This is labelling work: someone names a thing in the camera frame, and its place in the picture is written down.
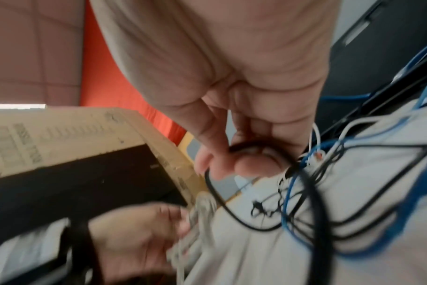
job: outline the black wristband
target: black wristband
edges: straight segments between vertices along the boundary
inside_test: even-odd
[[[71,278],[78,278],[85,284],[85,276],[92,270],[91,285],[103,284],[101,266],[87,223],[78,223],[64,230],[61,244],[71,248]]]

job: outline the red wall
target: red wall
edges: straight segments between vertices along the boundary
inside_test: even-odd
[[[176,145],[185,130],[145,102],[116,66],[86,0],[81,106],[137,110]]]

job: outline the cardboard box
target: cardboard box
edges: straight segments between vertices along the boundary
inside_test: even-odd
[[[120,108],[0,111],[0,177],[147,144],[189,207],[204,180],[138,112]]]

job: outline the person's right hand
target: person's right hand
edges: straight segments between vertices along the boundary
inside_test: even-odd
[[[155,108],[204,147],[195,168],[271,176],[286,165],[259,150],[229,154],[227,110],[237,134],[306,147],[339,0],[92,0],[110,51]]]

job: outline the hand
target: hand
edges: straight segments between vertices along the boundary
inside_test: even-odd
[[[171,273],[166,251],[187,234],[188,212],[169,204],[146,204],[110,211],[89,229],[106,283],[149,273]]]
[[[266,150],[229,154],[227,110],[237,134],[307,145],[328,73],[339,0],[92,0],[128,80],[204,146],[197,172],[271,176],[286,165]]]

